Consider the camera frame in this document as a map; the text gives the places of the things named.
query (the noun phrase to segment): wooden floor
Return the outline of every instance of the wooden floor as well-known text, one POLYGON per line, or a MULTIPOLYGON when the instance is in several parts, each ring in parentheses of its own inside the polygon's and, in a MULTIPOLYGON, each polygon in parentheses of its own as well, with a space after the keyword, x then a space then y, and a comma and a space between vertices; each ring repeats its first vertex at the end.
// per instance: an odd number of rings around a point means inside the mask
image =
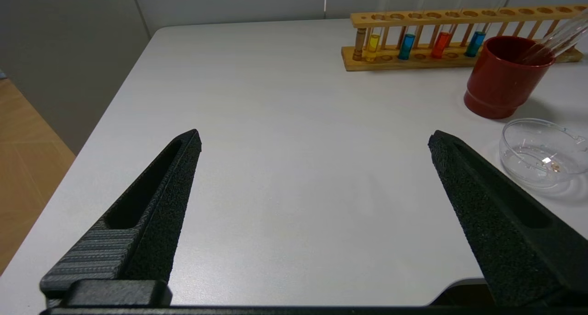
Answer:
POLYGON ((9 80, 0 80, 0 275, 74 162, 9 80))

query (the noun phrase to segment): wooden test tube rack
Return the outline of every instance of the wooden test tube rack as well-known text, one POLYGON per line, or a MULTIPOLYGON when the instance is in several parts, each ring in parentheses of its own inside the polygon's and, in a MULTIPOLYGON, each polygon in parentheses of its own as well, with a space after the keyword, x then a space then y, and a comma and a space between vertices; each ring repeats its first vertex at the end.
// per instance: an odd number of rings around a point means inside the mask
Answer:
MULTIPOLYGON (((462 13, 447 10, 425 11, 422 15, 410 11, 352 13, 351 23, 357 29, 355 46, 344 46, 341 48, 343 62, 347 71, 357 70, 394 70, 412 68, 456 68, 474 66, 476 57, 464 55, 468 47, 468 37, 472 32, 474 24, 501 23, 502 26, 498 35, 518 36, 525 22, 535 22, 535 26, 527 35, 528 39, 535 37, 538 28, 545 22, 550 22, 550 27, 545 35, 551 33, 560 22, 577 16, 586 9, 588 5, 565 5, 565 6, 543 6, 543 7, 505 7, 498 12, 487 9, 464 10, 462 13), (506 34, 506 27, 510 22, 516 22, 517 27, 512 34, 506 34), (443 24, 468 24, 468 30, 459 41, 454 41, 443 51, 443 58, 431 57, 431 51, 439 28, 443 24), (420 44, 421 31, 423 26, 434 26, 433 34, 428 43, 420 44), (401 41, 406 29, 409 26, 417 26, 417 35, 410 57, 408 60, 398 58, 401 41), (400 27, 399 38, 391 39, 390 27, 400 27), (374 28, 384 28, 380 44, 377 49, 377 57, 373 62, 367 62, 363 56, 367 46, 369 34, 374 28)), ((578 62, 583 54, 571 48, 562 53, 556 62, 578 62)))

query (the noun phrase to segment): red cup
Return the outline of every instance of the red cup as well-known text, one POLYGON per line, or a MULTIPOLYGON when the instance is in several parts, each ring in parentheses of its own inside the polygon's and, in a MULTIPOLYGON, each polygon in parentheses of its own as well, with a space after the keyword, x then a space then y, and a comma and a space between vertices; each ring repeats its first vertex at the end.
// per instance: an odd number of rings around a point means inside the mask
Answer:
POLYGON ((536 59, 532 65, 514 62, 534 44, 531 39, 514 36, 488 39, 468 80, 466 106, 484 118, 512 116, 555 62, 551 53, 536 59))

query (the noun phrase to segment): blue liquid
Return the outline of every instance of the blue liquid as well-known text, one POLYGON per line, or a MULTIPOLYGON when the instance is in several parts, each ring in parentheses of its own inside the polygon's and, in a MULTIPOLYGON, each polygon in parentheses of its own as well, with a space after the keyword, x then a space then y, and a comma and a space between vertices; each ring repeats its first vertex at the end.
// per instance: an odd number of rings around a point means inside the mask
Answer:
POLYGON ((402 40, 401 52, 398 54, 398 58, 402 60, 408 60, 410 56, 410 50, 412 50, 412 45, 414 43, 414 35, 413 34, 406 34, 405 38, 402 40))
POLYGON ((477 31, 474 33, 474 35, 472 36, 472 41, 470 42, 470 45, 468 45, 468 49, 466 50, 466 56, 476 56, 478 50, 481 47, 481 44, 484 42, 485 36, 486 33, 484 33, 483 31, 477 31))

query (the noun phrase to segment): clear glass dish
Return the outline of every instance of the clear glass dish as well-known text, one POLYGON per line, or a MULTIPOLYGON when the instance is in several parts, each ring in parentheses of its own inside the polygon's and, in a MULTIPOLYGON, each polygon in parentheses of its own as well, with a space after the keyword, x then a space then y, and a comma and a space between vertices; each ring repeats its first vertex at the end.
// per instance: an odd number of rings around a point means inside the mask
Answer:
POLYGON ((588 141, 538 118, 518 118, 502 129, 500 161, 515 179, 539 188, 588 171, 588 141))

